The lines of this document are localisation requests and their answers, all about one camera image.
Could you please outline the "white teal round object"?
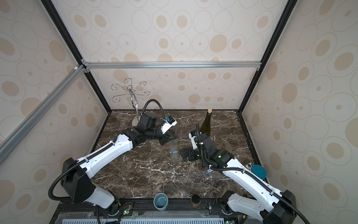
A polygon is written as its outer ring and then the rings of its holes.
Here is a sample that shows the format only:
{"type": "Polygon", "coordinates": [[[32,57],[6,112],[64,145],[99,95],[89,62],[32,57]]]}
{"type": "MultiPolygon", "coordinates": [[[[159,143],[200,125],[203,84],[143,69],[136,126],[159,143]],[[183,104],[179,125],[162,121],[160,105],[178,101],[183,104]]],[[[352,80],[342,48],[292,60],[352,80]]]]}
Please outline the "white teal round object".
{"type": "Polygon", "coordinates": [[[256,164],[252,165],[251,172],[262,180],[264,180],[267,177],[267,171],[265,170],[264,167],[260,165],[256,165],[256,164]]]}

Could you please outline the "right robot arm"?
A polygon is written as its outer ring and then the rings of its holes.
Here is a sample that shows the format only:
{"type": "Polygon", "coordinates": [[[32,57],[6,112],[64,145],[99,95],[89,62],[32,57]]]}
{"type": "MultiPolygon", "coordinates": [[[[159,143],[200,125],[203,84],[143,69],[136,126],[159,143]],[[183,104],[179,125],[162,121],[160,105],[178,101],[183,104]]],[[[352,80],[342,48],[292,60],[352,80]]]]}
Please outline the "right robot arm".
{"type": "Polygon", "coordinates": [[[200,132],[199,124],[189,133],[193,151],[210,170],[218,171],[242,186],[253,199],[230,193],[226,204],[232,212],[239,212],[264,224],[292,224],[296,217],[308,224],[309,220],[297,209],[296,198],[266,183],[248,170],[228,151],[218,150],[210,137],[200,132]]]}

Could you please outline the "left diagonal aluminium rail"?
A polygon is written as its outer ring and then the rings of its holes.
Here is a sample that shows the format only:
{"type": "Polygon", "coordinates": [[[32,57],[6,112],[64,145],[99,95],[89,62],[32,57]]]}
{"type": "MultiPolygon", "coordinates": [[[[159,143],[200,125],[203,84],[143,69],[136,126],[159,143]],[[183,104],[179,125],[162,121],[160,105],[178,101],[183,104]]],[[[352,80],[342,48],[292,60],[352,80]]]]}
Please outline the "left diagonal aluminium rail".
{"type": "Polygon", "coordinates": [[[1,163],[11,155],[20,142],[29,134],[41,118],[51,109],[64,92],[84,71],[83,65],[78,65],[36,108],[35,110],[9,135],[1,144],[1,163]]]}

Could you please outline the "small brown black cup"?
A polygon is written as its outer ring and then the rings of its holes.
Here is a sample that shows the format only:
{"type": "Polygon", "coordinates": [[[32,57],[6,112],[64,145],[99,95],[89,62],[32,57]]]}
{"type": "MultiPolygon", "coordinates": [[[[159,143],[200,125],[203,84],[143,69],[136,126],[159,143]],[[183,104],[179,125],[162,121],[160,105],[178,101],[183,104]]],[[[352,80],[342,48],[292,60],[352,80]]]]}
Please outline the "small brown black cup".
{"type": "Polygon", "coordinates": [[[192,208],[196,208],[200,205],[201,200],[200,200],[200,196],[197,194],[193,194],[190,198],[190,204],[192,208]]]}

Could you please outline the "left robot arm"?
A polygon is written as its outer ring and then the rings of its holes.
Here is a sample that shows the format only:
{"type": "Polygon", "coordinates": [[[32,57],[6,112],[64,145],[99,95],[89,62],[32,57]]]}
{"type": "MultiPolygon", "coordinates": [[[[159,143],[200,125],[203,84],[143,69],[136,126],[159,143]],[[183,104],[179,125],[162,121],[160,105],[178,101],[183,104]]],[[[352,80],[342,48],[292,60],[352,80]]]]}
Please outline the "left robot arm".
{"type": "Polygon", "coordinates": [[[146,140],[158,140],[164,145],[176,138],[173,127],[177,121],[172,116],[159,118],[147,113],[146,109],[135,127],[129,127],[115,135],[114,139],[100,149],[77,160],[67,159],[63,163],[62,173],[48,190],[51,200],[72,200],[74,203],[90,203],[107,210],[111,216],[120,210],[120,201],[108,190],[92,182],[102,168],[122,154],[129,152],[146,140]]]}

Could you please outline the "dark green wine bottle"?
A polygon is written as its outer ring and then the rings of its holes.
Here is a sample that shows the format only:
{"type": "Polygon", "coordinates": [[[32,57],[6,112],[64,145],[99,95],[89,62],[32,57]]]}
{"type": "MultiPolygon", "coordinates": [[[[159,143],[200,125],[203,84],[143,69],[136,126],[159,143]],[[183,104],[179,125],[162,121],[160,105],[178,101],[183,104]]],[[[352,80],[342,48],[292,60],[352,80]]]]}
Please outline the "dark green wine bottle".
{"type": "Polygon", "coordinates": [[[212,117],[212,109],[208,109],[204,122],[200,128],[200,132],[202,134],[206,134],[210,136],[211,134],[211,117],[212,117]]]}

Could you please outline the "blue grey ceramic cup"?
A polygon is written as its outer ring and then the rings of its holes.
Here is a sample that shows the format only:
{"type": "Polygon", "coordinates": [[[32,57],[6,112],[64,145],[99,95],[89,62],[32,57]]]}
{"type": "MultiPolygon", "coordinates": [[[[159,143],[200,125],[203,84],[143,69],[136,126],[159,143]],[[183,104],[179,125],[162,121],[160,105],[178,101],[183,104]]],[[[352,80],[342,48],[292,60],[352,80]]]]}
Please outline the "blue grey ceramic cup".
{"type": "Polygon", "coordinates": [[[158,211],[165,211],[169,205],[169,199],[165,193],[158,193],[153,199],[153,205],[158,211]]]}

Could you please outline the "horizontal aluminium rail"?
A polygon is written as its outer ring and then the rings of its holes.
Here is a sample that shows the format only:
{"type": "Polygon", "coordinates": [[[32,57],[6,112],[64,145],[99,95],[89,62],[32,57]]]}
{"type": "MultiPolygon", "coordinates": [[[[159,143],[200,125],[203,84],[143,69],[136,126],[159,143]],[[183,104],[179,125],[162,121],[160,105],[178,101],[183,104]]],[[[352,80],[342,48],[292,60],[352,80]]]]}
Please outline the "horizontal aluminium rail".
{"type": "Polygon", "coordinates": [[[189,68],[260,68],[259,61],[238,62],[85,62],[88,69],[189,69],[189,68]]]}

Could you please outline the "chrome glass holder stand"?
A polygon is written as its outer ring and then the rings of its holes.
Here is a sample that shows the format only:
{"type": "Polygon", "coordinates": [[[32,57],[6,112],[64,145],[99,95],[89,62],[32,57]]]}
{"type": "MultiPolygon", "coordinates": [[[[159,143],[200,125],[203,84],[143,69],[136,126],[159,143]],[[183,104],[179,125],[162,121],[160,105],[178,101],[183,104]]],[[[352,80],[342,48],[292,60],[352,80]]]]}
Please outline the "chrome glass holder stand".
{"type": "Polygon", "coordinates": [[[121,101],[120,97],[128,95],[130,98],[130,105],[136,112],[136,118],[132,120],[132,126],[135,127],[138,125],[140,118],[141,118],[141,112],[139,111],[139,102],[137,99],[137,96],[149,96],[149,91],[144,91],[143,93],[139,93],[141,90],[144,89],[144,87],[147,85],[147,82],[142,81],[139,83],[139,88],[134,89],[133,88],[133,81],[131,78],[126,78],[123,82],[125,84],[125,87],[123,85],[114,83],[111,85],[111,90],[118,91],[119,88],[121,88],[124,93],[117,94],[112,97],[112,101],[114,103],[119,103],[121,101]]]}

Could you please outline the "clear bottle black cap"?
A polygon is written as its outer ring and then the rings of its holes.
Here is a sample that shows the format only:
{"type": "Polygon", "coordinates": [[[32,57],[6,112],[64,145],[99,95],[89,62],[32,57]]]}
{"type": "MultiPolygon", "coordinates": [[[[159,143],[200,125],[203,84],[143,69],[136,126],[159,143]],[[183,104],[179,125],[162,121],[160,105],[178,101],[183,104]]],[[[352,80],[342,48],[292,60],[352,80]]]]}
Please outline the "clear bottle black cap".
{"type": "Polygon", "coordinates": [[[169,143],[169,157],[171,161],[177,161],[180,157],[179,145],[177,139],[171,140],[169,143]]]}

